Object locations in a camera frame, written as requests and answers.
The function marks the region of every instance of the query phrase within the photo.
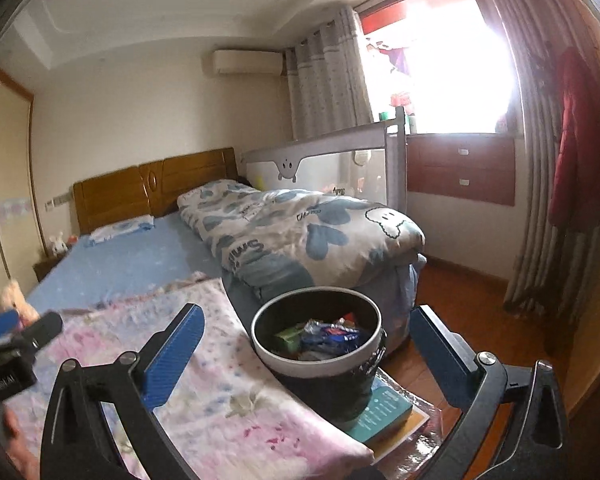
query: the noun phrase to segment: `cartoon dog print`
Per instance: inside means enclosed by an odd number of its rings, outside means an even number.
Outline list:
[[[388,207],[375,207],[365,212],[367,220],[378,224],[384,234],[394,240],[400,236],[400,226],[405,224],[407,217]]]

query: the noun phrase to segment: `wardrobe door frame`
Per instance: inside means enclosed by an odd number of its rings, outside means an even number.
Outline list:
[[[38,238],[40,240],[40,245],[43,248],[44,253],[48,256],[46,244],[44,243],[44,238],[42,235],[42,225],[40,224],[40,215],[38,214],[38,202],[36,201],[36,187],[34,185],[33,180],[33,167],[31,165],[31,120],[33,118],[33,103],[34,97],[33,94],[24,88],[20,83],[15,81],[9,74],[7,74],[4,70],[0,68],[0,83],[5,85],[7,88],[16,92],[16,94],[25,98],[29,101],[29,125],[27,131],[27,150],[28,150],[28,160],[29,160],[29,189],[31,193],[31,203],[33,209],[33,215],[36,219],[36,227],[38,229]],[[4,270],[7,272],[7,277],[11,279],[11,273],[9,272],[9,267],[7,266],[7,260],[4,256],[4,251],[2,249],[2,241],[0,240],[0,256],[2,257],[2,263],[4,264]]]

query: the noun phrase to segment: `window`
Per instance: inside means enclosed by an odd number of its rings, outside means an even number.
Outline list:
[[[363,15],[362,27],[376,118],[403,105],[412,132],[506,130],[514,70],[476,0],[402,0]]]

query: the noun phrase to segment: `red jacket hanging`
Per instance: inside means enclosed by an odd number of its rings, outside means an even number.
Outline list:
[[[586,231],[600,223],[600,85],[574,47],[558,60],[558,90],[564,113],[549,222]]]

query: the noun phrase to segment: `gray curtain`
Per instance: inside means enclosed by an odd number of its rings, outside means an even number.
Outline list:
[[[550,267],[558,263],[560,294],[557,313],[576,317],[586,298],[599,228],[558,233],[548,222],[555,162],[562,131],[562,104],[557,95],[555,55],[574,46],[600,80],[594,45],[570,0],[494,0],[512,49],[520,83],[526,158],[528,217],[505,307],[542,312],[535,292]],[[554,254],[556,245],[560,250]]]
[[[360,17],[347,6],[286,51],[294,138],[373,122],[360,56]]]

